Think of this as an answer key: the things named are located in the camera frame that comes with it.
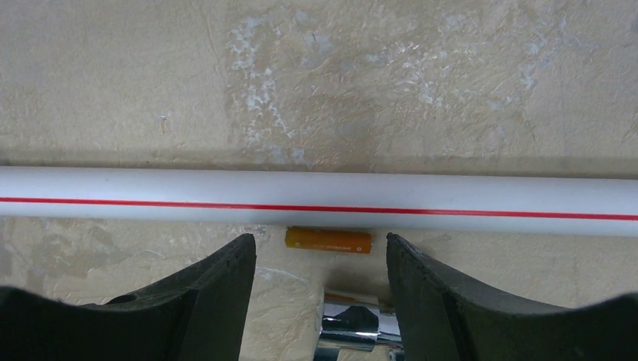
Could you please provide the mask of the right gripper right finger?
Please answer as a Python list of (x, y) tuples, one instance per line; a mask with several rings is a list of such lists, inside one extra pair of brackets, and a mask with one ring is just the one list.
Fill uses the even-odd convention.
[(386, 263), (408, 360), (635, 360), (637, 296), (581, 308), (533, 301), (440, 262), (397, 234)]

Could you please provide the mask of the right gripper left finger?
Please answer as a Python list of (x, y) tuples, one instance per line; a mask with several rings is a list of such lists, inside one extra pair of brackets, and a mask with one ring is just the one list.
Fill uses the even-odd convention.
[(254, 236), (103, 304), (1, 288), (3, 360), (237, 360), (256, 268)]

